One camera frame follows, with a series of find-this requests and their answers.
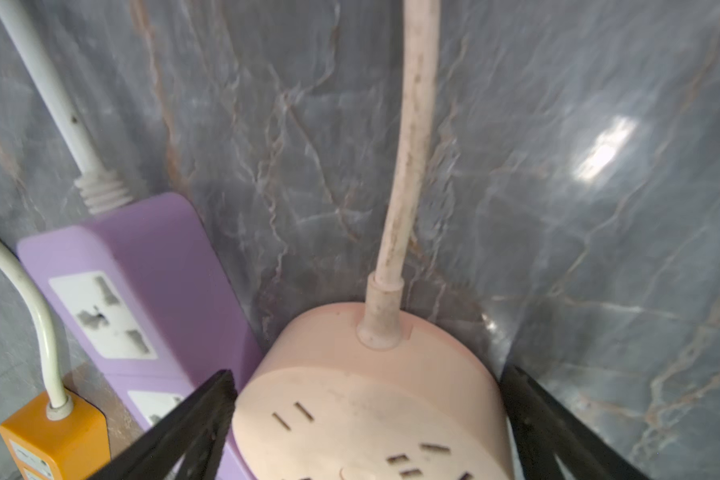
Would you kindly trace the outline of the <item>purple power strip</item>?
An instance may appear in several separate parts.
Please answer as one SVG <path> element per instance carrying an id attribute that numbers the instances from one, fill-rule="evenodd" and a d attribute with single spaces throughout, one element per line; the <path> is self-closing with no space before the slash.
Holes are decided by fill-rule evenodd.
<path id="1" fill-rule="evenodd" d="M 165 193 L 24 238 L 29 276 L 144 429 L 262 350 L 193 205 Z"/>

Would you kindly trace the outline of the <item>pink round power strip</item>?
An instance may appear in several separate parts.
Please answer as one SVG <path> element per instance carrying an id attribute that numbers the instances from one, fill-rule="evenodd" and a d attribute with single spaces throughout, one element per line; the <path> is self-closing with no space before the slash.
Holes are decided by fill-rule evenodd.
<path id="1" fill-rule="evenodd" d="M 232 420 L 258 479 L 510 479 L 496 380 L 461 342 L 402 313 L 402 341 L 357 338 L 364 307 L 320 306 L 280 333 Z"/>

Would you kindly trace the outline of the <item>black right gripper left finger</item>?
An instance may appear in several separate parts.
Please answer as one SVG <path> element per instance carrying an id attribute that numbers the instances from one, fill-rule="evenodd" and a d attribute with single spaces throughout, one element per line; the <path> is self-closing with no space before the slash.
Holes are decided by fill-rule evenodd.
<path id="1" fill-rule="evenodd" d="M 219 370 L 93 479 L 214 479 L 237 399 L 234 376 Z"/>

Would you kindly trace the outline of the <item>orange power strip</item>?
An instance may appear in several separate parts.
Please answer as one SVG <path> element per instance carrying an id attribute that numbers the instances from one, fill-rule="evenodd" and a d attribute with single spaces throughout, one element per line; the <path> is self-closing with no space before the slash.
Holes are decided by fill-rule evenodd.
<path id="1" fill-rule="evenodd" d="M 59 413 L 43 392 L 0 424 L 0 435 L 24 479 L 86 479 L 111 460 L 104 414 L 67 393 Z"/>

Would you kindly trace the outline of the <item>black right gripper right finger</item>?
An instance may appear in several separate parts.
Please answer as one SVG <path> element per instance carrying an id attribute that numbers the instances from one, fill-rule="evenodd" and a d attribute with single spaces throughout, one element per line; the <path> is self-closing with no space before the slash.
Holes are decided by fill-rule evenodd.
<path id="1" fill-rule="evenodd" d="M 575 479 L 648 479 L 524 370 L 507 365 L 500 392 L 526 479 L 562 479 L 562 467 Z"/>

